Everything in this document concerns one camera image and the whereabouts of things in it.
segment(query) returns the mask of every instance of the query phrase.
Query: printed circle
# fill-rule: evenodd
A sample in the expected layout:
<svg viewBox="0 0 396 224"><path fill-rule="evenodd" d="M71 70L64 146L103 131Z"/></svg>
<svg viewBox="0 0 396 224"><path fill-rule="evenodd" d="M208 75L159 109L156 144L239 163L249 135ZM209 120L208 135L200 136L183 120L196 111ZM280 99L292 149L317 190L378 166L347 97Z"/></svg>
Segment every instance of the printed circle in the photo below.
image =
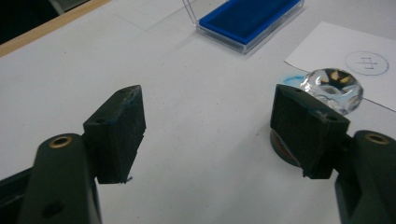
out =
<svg viewBox="0 0 396 224"><path fill-rule="evenodd" d="M354 72L365 76L378 76L388 71L388 61L369 51L358 51L346 56L346 65Z"/></svg>

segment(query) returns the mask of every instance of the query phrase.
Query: white table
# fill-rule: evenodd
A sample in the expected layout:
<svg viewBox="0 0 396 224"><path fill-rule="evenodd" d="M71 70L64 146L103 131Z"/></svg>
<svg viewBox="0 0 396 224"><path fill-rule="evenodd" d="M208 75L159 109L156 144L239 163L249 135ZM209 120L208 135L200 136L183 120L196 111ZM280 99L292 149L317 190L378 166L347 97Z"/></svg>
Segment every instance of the white table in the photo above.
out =
<svg viewBox="0 0 396 224"><path fill-rule="evenodd" d="M302 178L271 148L275 86L304 74L283 60L321 21L396 39L395 10L394 0L306 0L242 56L196 34L181 0L112 0L0 59L0 178L139 84L148 128L133 181L99 186L104 223L339 223L337 173ZM349 134L396 138L396 113L380 105L347 117Z"/></svg>

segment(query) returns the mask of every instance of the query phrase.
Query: screw hole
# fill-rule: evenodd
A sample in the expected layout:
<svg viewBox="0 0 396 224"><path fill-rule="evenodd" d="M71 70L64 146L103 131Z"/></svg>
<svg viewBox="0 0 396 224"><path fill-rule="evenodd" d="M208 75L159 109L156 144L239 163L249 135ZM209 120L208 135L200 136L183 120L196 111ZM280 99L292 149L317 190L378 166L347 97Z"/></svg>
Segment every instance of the screw hole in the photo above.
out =
<svg viewBox="0 0 396 224"><path fill-rule="evenodd" d="M375 134L375 133L367 133L365 135L366 139L368 139L371 142L377 143L377 144L381 144L381 145L386 145L389 143L388 138L385 138L382 135L379 134Z"/></svg>
<svg viewBox="0 0 396 224"><path fill-rule="evenodd" d="M62 213L64 210L64 204L60 201L55 201L53 203L49 203L42 211L41 215L44 218L52 218L56 215Z"/></svg>
<svg viewBox="0 0 396 224"><path fill-rule="evenodd" d="M52 148L60 148L69 145L72 142L72 137L70 136L62 136L55 138L49 143L49 146Z"/></svg>

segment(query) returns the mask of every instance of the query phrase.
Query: clear plastic box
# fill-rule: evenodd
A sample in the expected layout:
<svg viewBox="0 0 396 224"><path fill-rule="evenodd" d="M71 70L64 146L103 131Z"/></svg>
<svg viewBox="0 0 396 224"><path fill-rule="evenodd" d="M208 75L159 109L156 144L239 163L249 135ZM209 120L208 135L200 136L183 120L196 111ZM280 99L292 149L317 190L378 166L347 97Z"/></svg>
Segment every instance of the clear plastic box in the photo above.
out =
<svg viewBox="0 0 396 224"><path fill-rule="evenodd" d="M296 15L304 0L183 0L197 32L243 54Z"/></svg>

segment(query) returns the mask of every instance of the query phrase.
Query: clear glass object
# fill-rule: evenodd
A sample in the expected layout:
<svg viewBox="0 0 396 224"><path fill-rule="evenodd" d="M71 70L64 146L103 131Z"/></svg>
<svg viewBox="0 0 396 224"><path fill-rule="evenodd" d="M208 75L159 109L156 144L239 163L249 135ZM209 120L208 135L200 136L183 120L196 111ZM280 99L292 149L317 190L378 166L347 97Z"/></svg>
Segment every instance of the clear glass object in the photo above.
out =
<svg viewBox="0 0 396 224"><path fill-rule="evenodd" d="M300 88L342 115L354 111L363 98L363 87L346 71L325 68L306 75Z"/></svg>

